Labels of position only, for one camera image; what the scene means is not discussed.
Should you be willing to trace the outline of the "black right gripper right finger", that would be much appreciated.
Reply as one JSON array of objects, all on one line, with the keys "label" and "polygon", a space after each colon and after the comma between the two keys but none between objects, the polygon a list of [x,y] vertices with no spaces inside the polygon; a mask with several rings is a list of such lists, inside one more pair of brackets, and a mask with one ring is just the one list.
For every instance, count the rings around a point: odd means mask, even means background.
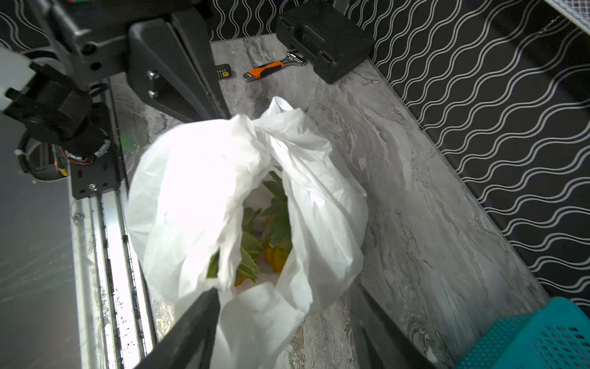
[{"label": "black right gripper right finger", "polygon": [[360,368],[434,368],[359,282],[345,294]]}]

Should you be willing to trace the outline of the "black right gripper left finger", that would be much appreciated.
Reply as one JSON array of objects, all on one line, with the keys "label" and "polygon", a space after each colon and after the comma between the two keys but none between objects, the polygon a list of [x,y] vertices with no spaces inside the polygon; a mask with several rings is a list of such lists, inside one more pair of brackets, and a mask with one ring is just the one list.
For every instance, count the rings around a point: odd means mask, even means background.
[{"label": "black right gripper left finger", "polygon": [[218,290],[204,292],[138,367],[209,368],[220,311]]}]

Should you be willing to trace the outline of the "yellow pineapple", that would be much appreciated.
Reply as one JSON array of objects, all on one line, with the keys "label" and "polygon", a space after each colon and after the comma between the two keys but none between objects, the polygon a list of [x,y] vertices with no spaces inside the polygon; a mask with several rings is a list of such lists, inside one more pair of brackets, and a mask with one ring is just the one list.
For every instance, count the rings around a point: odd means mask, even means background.
[{"label": "yellow pineapple", "polygon": [[282,178],[275,171],[262,185],[272,194],[270,205],[245,207],[242,220],[241,263],[234,280],[236,287],[245,281],[257,283],[259,273],[271,269],[279,275],[293,249],[288,197]]}]

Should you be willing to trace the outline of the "white plastic bag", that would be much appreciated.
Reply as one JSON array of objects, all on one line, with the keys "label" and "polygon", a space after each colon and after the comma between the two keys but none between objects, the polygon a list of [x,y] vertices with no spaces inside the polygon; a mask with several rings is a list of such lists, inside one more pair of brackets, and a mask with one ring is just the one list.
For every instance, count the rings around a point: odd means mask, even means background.
[{"label": "white plastic bag", "polygon": [[271,368],[303,320],[362,271],[367,194],[282,98],[256,119],[181,124],[136,167],[127,228],[175,306],[142,368]]}]

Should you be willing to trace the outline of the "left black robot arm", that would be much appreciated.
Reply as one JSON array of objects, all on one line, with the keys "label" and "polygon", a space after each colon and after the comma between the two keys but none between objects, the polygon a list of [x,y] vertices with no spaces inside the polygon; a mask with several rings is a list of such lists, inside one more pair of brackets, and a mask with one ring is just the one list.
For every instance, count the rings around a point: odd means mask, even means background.
[{"label": "left black robot arm", "polygon": [[115,161],[107,79],[125,74],[147,105],[182,122],[227,118],[198,1],[32,1],[50,47],[1,50],[1,113],[23,141],[57,147],[71,168]]}]

